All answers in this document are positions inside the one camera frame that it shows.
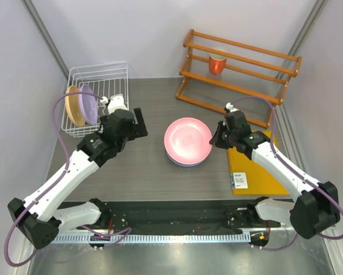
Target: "purple plate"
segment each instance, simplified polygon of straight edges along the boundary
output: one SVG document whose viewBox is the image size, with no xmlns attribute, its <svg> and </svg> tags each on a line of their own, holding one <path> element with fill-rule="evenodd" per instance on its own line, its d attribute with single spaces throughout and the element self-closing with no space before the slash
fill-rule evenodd
<svg viewBox="0 0 343 275">
<path fill-rule="evenodd" d="M 93 93 L 91 87 L 84 84 L 80 87 L 80 92 Z M 97 101 L 94 96 L 90 95 L 78 95 L 78 104 L 80 105 L 80 110 L 84 116 L 86 122 L 91 125 L 96 125 L 97 123 Z"/>
<path fill-rule="evenodd" d="M 180 166 L 184 166 L 184 167 L 192 167 L 192 166 L 197 166 L 198 164 L 201 164 L 202 162 L 204 162 L 203 160 L 199 163 L 196 163 L 196 164 L 192 164 L 192 165 L 186 165 L 186 164 L 183 164 L 183 163 L 179 163 L 177 162 L 175 159 L 173 159 L 167 152 L 166 152 L 167 156 L 169 157 L 169 159 L 174 162 L 175 164 L 177 165 L 180 165 Z"/>
</svg>

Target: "white wall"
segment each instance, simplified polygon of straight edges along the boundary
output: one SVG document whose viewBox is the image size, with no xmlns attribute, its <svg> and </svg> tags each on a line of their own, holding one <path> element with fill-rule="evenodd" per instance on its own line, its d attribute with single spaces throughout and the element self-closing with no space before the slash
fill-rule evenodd
<svg viewBox="0 0 343 275">
<path fill-rule="evenodd" d="M 338 187 L 343 207 L 343 0 L 328 1 L 299 54 L 285 105 L 309 172 Z"/>
<path fill-rule="evenodd" d="M 56 142 L 50 112 L 65 84 L 22 3 L 0 1 L 0 275 L 13 271 L 3 257 L 12 224 L 7 204 L 45 181 Z M 16 232 L 14 260 L 21 239 Z"/>
<path fill-rule="evenodd" d="M 67 67 L 125 60 L 131 78 L 178 76 L 191 28 L 288 52 L 314 2 L 33 0 Z"/>
</svg>

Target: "label sticker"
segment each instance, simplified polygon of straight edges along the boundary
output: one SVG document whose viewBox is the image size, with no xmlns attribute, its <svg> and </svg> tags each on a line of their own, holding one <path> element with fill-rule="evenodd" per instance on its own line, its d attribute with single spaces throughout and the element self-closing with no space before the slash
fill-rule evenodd
<svg viewBox="0 0 343 275">
<path fill-rule="evenodd" d="M 247 189 L 247 179 L 244 172 L 231 174 L 232 189 Z"/>
</svg>

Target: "pink plate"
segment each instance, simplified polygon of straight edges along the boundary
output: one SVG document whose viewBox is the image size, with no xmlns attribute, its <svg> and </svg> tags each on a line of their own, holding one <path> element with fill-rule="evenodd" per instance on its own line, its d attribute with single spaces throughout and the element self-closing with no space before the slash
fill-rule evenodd
<svg viewBox="0 0 343 275">
<path fill-rule="evenodd" d="M 212 150 L 209 144 L 212 133 L 198 119 L 184 117 L 175 120 L 167 128 L 164 145 L 167 154 L 181 165 L 199 164 L 208 157 Z"/>
</svg>

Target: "wire dish rack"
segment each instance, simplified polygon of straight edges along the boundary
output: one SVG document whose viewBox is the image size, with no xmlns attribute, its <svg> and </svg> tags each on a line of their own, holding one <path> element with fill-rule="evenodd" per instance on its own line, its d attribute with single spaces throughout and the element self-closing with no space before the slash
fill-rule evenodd
<svg viewBox="0 0 343 275">
<path fill-rule="evenodd" d="M 106 96 L 109 99 L 113 95 L 122 94 L 125 106 L 129 109 L 127 62 L 122 61 L 101 65 L 73 67 L 69 71 L 67 88 L 74 85 L 79 89 L 84 84 L 88 84 L 94 94 Z M 103 111 L 104 107 L 97 101 L 98 118 L 104 115 Z M 96 131 L 99 126 L 99 119 L 97 119 L 96 125 L 85 124 L 83 127 L 74 125 L 64 108 L 62 130 L 71 136 L 82 138 L 88 133 Z"/>
</svg>

